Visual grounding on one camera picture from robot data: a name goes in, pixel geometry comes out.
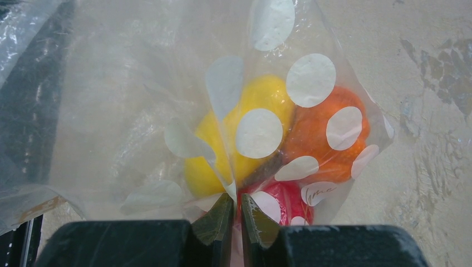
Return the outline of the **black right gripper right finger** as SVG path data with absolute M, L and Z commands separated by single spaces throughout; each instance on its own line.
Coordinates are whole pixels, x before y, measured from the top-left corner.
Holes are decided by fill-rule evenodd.
M 392 225 L 280 226 L 241 198 L 245 266 L 428 266 L 412 236 Z

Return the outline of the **red fake tomato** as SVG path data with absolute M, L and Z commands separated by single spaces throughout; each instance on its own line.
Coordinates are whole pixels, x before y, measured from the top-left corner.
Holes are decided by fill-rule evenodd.
M 238 190 L 238 197 L 243 194 L 249 194 L 258 207 L 280 225 L 313 224 L 314 208 L 304 203 L 296 182 L 271 180 Z

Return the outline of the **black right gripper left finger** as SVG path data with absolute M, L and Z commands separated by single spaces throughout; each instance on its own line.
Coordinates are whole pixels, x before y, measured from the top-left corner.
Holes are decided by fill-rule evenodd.
M 193 223 L 71 222 L 50 237 L 35 266 L 229 266 L 233 211 L 224 193 Z

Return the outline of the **polka dot zip top bag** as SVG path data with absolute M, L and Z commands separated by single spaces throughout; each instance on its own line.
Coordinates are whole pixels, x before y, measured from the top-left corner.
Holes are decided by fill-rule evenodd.
M 49 185 L 89 220 L 189 219 L 218 196 L 254 184 L 293 181 L 328 221 L 352 180 L 394 138 L 361 86 L 315 1 L 75 1 Z M 342 183 L 308 182 L 318 162 L 283 163 L 282 148 L 250 183 L 196 197 L 185 161 L 213 149 L 195 135 L 213 112 L 225 116 L 244 87 L 275 75 L 297 107 L 322 103 L 341 86 L 366 108 L 370 134 Z

